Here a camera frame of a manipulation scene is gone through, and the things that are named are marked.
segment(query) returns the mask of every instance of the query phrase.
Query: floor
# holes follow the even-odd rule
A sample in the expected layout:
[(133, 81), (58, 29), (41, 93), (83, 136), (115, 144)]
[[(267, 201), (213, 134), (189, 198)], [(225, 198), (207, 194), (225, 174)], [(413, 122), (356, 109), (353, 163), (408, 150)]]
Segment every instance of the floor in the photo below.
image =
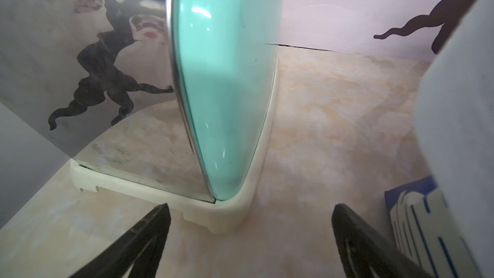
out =
[[(412, 110), (426, 62), (280, 47), (280, 89), (246, 220), (213, 235), (172, 211), (157, 277), (344, 277), (331, 213), (392, 240), (384, 191), (427, 174)], [(4, 277), (68, 277), (155, 205), (79, 192), (65, 165), (0, 230)]]

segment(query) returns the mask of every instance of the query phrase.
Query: blue stripe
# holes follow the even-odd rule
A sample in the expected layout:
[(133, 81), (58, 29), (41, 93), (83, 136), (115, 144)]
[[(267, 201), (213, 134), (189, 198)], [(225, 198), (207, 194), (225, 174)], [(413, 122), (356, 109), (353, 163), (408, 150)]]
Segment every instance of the blue stripe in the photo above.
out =
[(408, 208), (405, 207), (404, 208), (404, 211), (405, 211), (405, 215), (407, 216), (407, 223), (408, 223), (408, 228), (410, 230), (410, 235), (411, 235), (411, 242), (415, 248), (415, 254), (417, 255), (417, 259), (418, 259), (418, 265), (422, 267), (422, 262), (420, 261), (420, 256), (418, 255), (418, 249), (417, 249), (417, 245), (415, 244), (415, 238), (413, 237), (413, 232), (411, 231), (411, 226), (410, 226), (410, 219), (408, 218)]
[(446, 201), (446, 198), (444, 197), (444, 194), (443, 194), (442, 192), (441, 192), (441, 196), (443, 197), (444, 206), (445, 206), (446, 208), (449, 208), (449, 206), (448, 206), (448, 202)]
[(393, 221), (393, 231), (395, 231), (395, 241), (398, 246), (398, 249), (400, 249), (400, 240), (398, 239), (398, 233), (396, 232), (396, 223)]
[(444, 244), (443, 238), (442, 237), (437, 237), (439, 240), (439, 243), (441, 244), (441, 248), (443, 249), (444, 256), (446, 256), (446, 259), (448, 260), (449, 264), (449, 269), (451, 269), (451, 272), (453, 273), (454, 278), (458, 278), (458, 274), (456, 273), (456, 270), (454, 269), (454, 264), (453, 261), (451, 260), (451, 257), (449, 256), (448, 249), (446, 248), (446, 245)]
[(431, 213), (431, 209), (429, 208), (429, 203), (427, 202), (427, 195), (424, 196), (424, 206), (425, 206), (425, 210), (427, 211), (427, 213)]
[(398, 235), (398, 228), (396, 227), (396, 221), (393, 221), (393, 224), (395, 225), (395, 230), (396, 230), (396, 239), (398, 240), (398, 248), (401, 250), (401, 251), (404, 251), (404, 249), (402, 249), (402, 243), (400, 241), (401, 239), (401, 236)]
[(437, 188), (436, 183), (432, 176), (419, 179), (418, 181), (399, 186), (390, 191), (384, 192), (384, 200), (386, 201), (386, 208), (391, 211), (393, 206), (398, 203), (400, 195), (403, 191), (416, 191), (423, 195), (428, 195), (432, 190)]
[(402, 247), (403, 249), (401, 249), (401, 251), (406, 254), (407, 253), (407, 250), (406, 248), (404, 247), (404, 240), (403, 240), (403, 235), (401, 234), (401, 228), (400, 228), (400, 215), (398, 214), (398, 206), (396, 207), (396, 221), (398, 222), (398, 234), (400, 235), (400, 239), (401, 239), (401, 243), (402, 243)]
[(425, 237), (424, 237), (424, 233), (422, 232), (422, 228), (420, 227), (420, 224), (418, 223), (417, 214), (415, 213), (415, 207), (413, 207), (413, 205), (411, 206), (411, 212), (413, 213), (413, 217), (415, 218), (415, 223), (417, 223), (418, 232), (420, 233), (420, 237), (422, 238), (422, 242), (424, 243), (425, 252), (427, 252), (427, 256), (429, 257), (429, 261), (431, 262), (432, 270), (434, 271), (434, 275), (437, 278), (438, 276), (437, 276), (436, 267), (434, 266), (434, 262), (432, 262), (431, 253), (429, 251), (429, 247), (427, 246), (427, 242), (425, 241)]
[(407, 235), (407, 230), (404, 228), (404, 222), (402, 222), (402, 225), (403, 225), (403, 230), (404, 230), (404, 238), (407, 240), (408, 252), (410, 252), (410, 255), (411, 255), (410, 243), (408, 242), (408, 235)]

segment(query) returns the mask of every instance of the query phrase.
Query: beige marble tile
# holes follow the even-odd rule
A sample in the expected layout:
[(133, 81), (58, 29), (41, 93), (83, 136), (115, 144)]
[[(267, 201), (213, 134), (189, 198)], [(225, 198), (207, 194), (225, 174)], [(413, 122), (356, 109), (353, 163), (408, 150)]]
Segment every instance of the beige marble tile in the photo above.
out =
[(214, 202), (176, 100), (155, 104), (106, 130), (74, 160), (98, 172)]
[[(331, 228), (343, 202), (392, 240), (383, 194), (426, 175), (413, 136), (428, 63), (280, 48), (280, 90), (246, 220), (214, 235), (172, 211), (158, 277), (343, 277)], [(0, 273), (67, 277), (154, 205), (79, 193), (61, 169), (0, 230)]]

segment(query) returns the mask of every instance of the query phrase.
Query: tree silhouette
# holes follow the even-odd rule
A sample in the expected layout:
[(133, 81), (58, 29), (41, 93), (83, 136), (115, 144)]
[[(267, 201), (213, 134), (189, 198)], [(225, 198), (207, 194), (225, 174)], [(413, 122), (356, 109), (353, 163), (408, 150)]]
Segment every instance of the tree silhouette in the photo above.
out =
[(431, 49), (437, 54), (449, 36), (460, 23), (461, 18), (468, 12), (476, 0), (441, 0), (432, 9), (429, 15), (418, 15), (409, 20), (402, 28), (391, 28), (386, 33), (375, 35), (374, 39), (386, 39), (392, 34), (408, 36), (424, 27), (441, 26), (436, 39), (432, 42)]
[[(80, 9), (99, 9), (97, 1), (79, 0), (76, 12)], [(127, 92), (145, 91), (150, 94), (173, 92), (171, 86), (167, 89), (159, 89), (150, 84), (137, 83), (132, 76), (119, 71), (114, 65), (118, 53), (136, 41), (131, 24), (136, 31), (153, 28), (164, 33), (164, 11), (144, 7), (140, 4), (142, 0), (103, 1), (106, 17), (113, 30), (98, 33), (98, 41), (86, 46), (77, 55), (77, 61), (89, 76), (80, 80), (69, 106), (59, 108), (50, 115), (48, 119), (50, 130), (57, 127), (57, 118), (76, 116), (84, 113), (88, 107), (102, 103), (105, 100), (105, 91), (113, 102), (120, 105), (119, 114), (111, 121), (112, 126), (124, 119), (134, 108)]]

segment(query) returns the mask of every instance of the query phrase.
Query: curved glass edge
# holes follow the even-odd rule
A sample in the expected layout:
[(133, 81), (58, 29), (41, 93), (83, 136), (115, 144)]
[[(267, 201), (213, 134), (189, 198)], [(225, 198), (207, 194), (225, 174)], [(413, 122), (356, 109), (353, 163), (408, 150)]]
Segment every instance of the curved glass edge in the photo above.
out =
[(169, 41), (169, 55), (170, 55), (170, 67), (172, 71), (173, 84), (175, 87), (176, 99), (178, 105), (180, 107), (180, 111), (182, 113), (182, 120), (184, 122), (187, 136), (189, 138), (189, 145), (197, 157), (198, 164), (201, 168), (201, 172), (204, 178), (204, 181), (208, 185), (209, 193), (212, 198), (215, 199), (213, 195), (213, 190), (209, 181), (207, 180), (205, 166), (203, 159), (201, 157), (201, 151), (199, 151), (199, 145), (196, 138), (196, 133), (191, 127), (192, 124), (192, 116), (190, 114), (190, 108), (187, 101), (187, 96), (185, 95), (185, 88), (183, 77), (180, 68), (180, 60), (177, 57), (176, 50), (178, 50), (178, 44), (176, 39), (176, 31), (173, 30), (176, 27), (176, 23), (178, 20), (178, 11), (176, 9), (178, 0), (165, 0), (165, 12), (166, 12), (166, 31), (168, 35)]
[(213, 197), (242, 187), (264, 124), (281, 0), (174, 0), (188, 117)]

